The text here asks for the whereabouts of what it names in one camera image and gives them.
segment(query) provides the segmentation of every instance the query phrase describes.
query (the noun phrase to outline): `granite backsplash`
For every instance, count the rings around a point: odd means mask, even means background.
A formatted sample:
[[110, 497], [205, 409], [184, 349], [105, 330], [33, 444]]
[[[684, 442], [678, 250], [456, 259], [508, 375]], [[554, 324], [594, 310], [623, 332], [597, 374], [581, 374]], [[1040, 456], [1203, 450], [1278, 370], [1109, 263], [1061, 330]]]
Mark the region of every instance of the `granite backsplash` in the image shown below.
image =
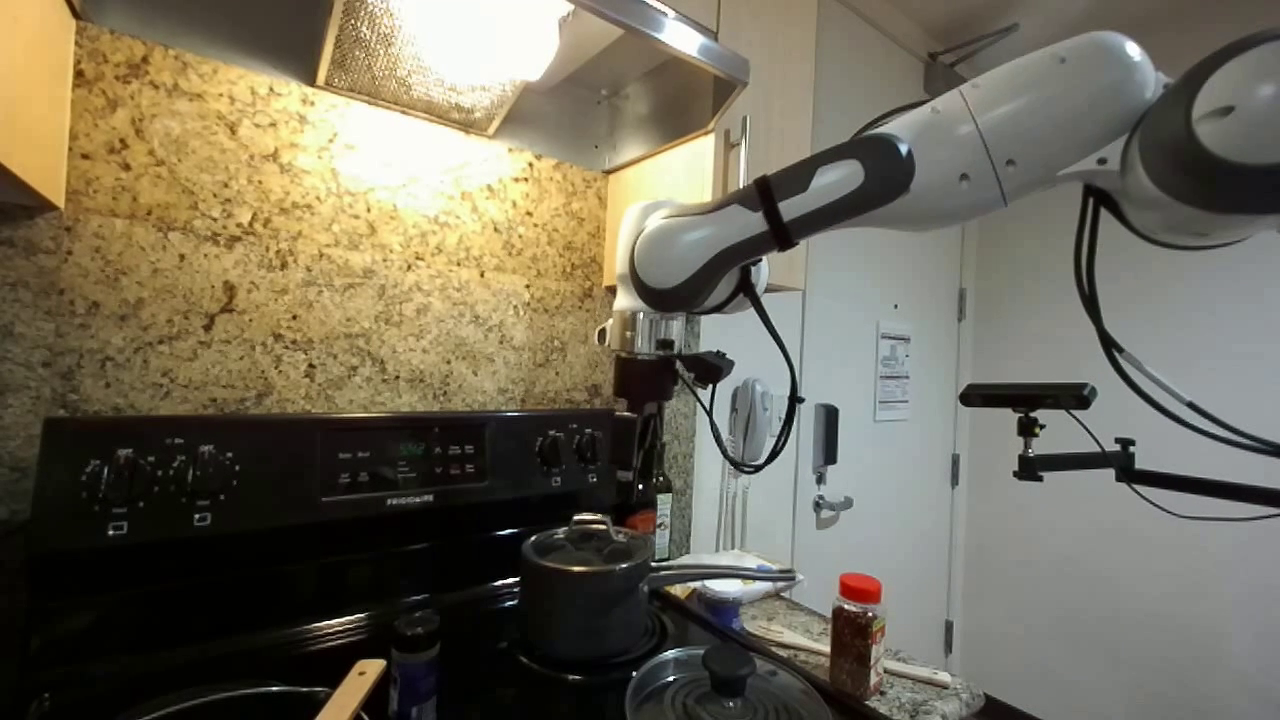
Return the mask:
[[79, 24], [0, 223], [0, 521], [46, 415], [609, 405], [604, 177]]

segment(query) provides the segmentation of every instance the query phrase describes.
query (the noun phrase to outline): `range hood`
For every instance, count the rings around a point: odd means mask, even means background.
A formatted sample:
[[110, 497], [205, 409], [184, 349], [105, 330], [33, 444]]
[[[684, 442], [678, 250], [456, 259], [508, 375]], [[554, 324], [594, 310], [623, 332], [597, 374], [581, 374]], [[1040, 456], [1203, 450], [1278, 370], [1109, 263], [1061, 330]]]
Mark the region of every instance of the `range hood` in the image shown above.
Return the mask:
[[747, 83], [740, 52], [657, 0], [574, 0], [546, 79], [442, 93], [397, 44], [393, 3], [403, 0], [71, 0], [88, 24], [600, 171], [709, 127]]

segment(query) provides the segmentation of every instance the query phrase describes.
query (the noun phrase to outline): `wooden spoon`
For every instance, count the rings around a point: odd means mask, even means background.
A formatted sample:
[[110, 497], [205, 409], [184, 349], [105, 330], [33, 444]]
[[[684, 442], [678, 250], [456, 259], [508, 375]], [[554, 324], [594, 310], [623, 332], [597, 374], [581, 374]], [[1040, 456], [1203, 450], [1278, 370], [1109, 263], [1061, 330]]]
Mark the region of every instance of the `wooden spoon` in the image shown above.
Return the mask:
[[385, 677], [388, 660], [355, 660], [343, 677], [343, 683], [327, 697], [317, 720], [353, 720], [373, 691], [373, 683]]

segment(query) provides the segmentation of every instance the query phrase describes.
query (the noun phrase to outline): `white door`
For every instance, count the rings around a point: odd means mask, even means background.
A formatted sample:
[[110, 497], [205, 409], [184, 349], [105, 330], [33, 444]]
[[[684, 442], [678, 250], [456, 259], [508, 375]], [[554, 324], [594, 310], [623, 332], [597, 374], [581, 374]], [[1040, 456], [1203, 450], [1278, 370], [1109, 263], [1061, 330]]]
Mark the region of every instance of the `white door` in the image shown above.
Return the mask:
[[[810, 246], [795, 601], [827, 611], [841, 571], [883, 583], [890, 646], [944, 665], [954, 583], [959, 233], [841, 229]], [[841, 409], [841, 460], [813, 478], [813, 405]]]

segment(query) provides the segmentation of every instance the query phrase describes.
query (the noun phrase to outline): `pot handle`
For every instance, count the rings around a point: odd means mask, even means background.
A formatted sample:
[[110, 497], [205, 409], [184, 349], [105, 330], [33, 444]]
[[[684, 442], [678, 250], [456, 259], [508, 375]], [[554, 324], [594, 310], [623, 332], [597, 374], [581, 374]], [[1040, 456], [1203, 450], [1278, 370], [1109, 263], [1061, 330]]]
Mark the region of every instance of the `pot handle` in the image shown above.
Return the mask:
[[795, 583], [795, 570], [743, 570], [743, 566], [652, 566], [650, 583], [692, 583], [692, 581], [759, 581], [759, 583]]

